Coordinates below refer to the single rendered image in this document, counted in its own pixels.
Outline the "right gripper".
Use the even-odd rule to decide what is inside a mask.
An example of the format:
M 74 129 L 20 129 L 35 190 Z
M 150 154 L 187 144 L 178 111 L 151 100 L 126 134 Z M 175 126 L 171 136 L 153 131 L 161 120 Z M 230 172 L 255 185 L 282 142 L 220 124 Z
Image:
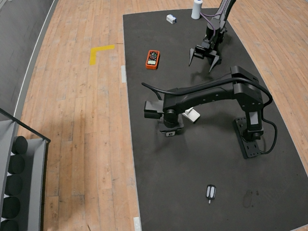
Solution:
M 191 60 L 193 59 L 193 56 L 200 58 L 200 59 L 204 59 L 204 57 L 207 57 L 207 58 L 213 59 L 213 63 L 212 63 L 211 68 L 209 70 L 209 73 L 210 73 L 210 71 L 218 64 L 220 56 L 217 56 L 216 55 L 217 51 L 213 50 L 213 48 L 215 46 L 214 41 L 209 43 L 209 39 L 204 39 L 203 42 L 210 44 L 210 48 L 207 49 L 207 48 L 204 48 L 203 46 L 199 46 L 199 45 L 196 45 L 195 51 L 194 51 L 194 49 L 190 48 L 191 56 L 190 56 L 189 66 L 191 64 Z

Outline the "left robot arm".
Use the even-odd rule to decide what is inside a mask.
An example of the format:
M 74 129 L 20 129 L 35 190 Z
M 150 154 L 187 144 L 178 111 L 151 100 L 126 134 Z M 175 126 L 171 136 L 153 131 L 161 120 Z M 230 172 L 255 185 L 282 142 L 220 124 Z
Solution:
M 230 67 L 230 70 L 231 73 L 216 80 L 192 87 L 174 88 L 167 91 L 182 92 L 213 83 L 212 85 L 178 95 L 164 94 L 164 100 L 159 100 L 159 102 L 145 101 L 144 118 L 160 119 L 162 114 L 164 114 L 164 119 L 167 122 L 174 123 L 178 119 L 179 114 L 192 107 L 218 100 L 237 99 L 240 107 L 246 114 L 246 117 L 234 120 L 246 156 L 248 158 L 259 156 L 260 150 L 255 139 L 260 140 L 260 136 L 264 134 L 261 120 L 261 109 L 264 107 L 264 104 L 261 91 L 248 83 L 229 79 L 234 77 L 243 78 L 257 84 L 259 84 L 259 80 L 240 66 Z M 214 82 L 219 81 L 224 82 L 214 84 Z

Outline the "small white cardboard box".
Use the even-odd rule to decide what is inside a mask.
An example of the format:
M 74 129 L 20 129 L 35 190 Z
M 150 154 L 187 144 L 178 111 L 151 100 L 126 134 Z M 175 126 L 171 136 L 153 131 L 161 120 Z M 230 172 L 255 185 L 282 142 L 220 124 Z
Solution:
M 167 15 L 167 20 L 172 24 L 176 23 L 176 18 L 172 16 L 171 14 Z

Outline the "orange digital multimeter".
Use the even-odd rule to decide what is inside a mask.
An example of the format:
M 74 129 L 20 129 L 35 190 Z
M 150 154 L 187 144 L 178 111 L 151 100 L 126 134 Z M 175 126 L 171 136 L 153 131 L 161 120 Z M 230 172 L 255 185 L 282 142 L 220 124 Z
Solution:
M 157 69 L 159 54 L 160 54 L 159 51 L 155 51 L 155 50 L 149 51 L 147 62 L 146 62 L 147 69 Z

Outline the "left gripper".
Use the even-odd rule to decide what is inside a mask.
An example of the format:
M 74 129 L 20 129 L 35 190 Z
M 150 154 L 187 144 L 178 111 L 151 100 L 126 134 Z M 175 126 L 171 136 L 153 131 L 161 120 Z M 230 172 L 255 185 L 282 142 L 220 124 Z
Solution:
M 181 114 L 179 114 L 178 121 L 174 123 L 169 123 L 164 119 L 164 115 L 158 119 L 158 124 L 159 124 L 159 130 L 160 132 L 167 133 L 167 132 L 172 132 L 172 131 L 181 131 L 182 128 L 184 127 L 183 120 Z

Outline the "white bottle with blue cap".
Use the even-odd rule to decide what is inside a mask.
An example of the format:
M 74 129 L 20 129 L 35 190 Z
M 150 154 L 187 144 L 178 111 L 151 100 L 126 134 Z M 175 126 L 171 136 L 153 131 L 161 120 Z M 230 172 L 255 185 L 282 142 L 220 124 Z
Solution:
M 192 18 L 193 19 L 199 19 L 200 18 L 200 12 L 201 12 L 201 8 L 202 8 L 202 0 L 194 0 L 194 4 L 193 4 L 193 10 L 192 10 Z

